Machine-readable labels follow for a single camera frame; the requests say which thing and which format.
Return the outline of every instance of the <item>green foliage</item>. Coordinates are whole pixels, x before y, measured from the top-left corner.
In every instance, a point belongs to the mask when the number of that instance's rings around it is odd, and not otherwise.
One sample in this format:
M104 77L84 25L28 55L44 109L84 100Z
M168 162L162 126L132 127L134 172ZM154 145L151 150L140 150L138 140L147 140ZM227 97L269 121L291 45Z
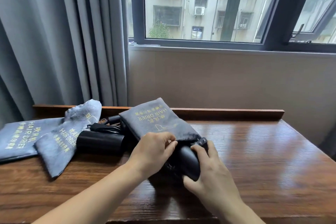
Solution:
M150 38L169 38L169 30L166 24L158 22L149 29Z

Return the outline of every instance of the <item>wood grain surface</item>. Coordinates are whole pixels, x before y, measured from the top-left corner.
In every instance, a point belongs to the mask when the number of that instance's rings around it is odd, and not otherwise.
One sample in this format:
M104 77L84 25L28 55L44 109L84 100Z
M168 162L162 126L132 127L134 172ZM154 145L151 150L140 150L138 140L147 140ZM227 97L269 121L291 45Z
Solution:
M242 199L266 223L336 223L336 163L284 121L190 121L213 140ZM77 154L55 181L35 157L0 166L0 223L31 223L125 163ZM217 223L161 171L141 183L111 223Z
M39 118L64 117L74 105L34 105ZM103 106L101 118L118 115L131 107ZM283 110L171 108L183 120L280 120Z

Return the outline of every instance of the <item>curtain fold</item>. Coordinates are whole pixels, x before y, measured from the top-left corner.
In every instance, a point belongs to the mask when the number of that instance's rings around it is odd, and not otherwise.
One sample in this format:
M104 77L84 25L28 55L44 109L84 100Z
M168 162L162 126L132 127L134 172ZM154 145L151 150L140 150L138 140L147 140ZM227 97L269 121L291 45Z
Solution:
M0 126L33 104L127 106L125 0L0 0Z

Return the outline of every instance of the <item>wall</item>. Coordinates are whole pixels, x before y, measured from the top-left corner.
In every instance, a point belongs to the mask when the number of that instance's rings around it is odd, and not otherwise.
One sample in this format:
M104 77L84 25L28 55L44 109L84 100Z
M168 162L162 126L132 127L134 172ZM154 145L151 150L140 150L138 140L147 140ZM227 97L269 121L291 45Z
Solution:
M283 109L314 144L336 122L336 56L129 47L130 105Z

